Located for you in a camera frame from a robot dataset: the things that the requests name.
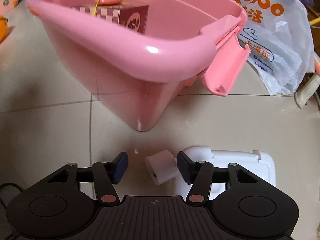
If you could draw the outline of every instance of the orange object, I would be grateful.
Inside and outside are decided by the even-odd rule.
[[[122,0],[94,0],[94,2],[99,5],[115,5],[122,3]]]
[[[0,15],[0,42],[3,41],[4,38],[7,36],[7,31],[8,31],[7,22],[8,22],[8,19]]]

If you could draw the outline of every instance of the beige plastic leg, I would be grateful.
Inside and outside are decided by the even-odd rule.
[[[317,91],[320,85],[320,76],[314,73],[308,83],[297,93],[294,94],[294,99],[300,108],[303,108],[308,99]]]

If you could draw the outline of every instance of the orange toy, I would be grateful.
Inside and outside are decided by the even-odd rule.
[[[8,22],[8,19],[0,15],[0,42],[3,41],[7,35],[7,31],[8,31],[7,22]]]

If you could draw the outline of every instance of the beige floor tile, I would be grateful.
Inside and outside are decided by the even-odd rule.
[[[277,187],[300,208],[296,240],[315,240],[320,221],[320,115],[310,101],[298,109],[290,97],[178,96],[158,124],[137,132],[99,101],[92,105],[92,162],[129,153],[130,166],[116,186],[123,195],[163,195],[155,186],[144,157],[169,150],[207,145],[212,149],[269,153],[276,164]]]
[[[185,87],[181,95],[210,95],[211,93],[197,79],[191,87]],[[238,79],[230,95],[269,95],[255,69],[246,62],[238,76]]]
[[[89,111],[76,103],[0,114],[0,166],[11,164],[28,186],[66,163],[90,166]]]
[[[24,2],[5,16],[13,30],[0,44],[0,112],[90,100]]]

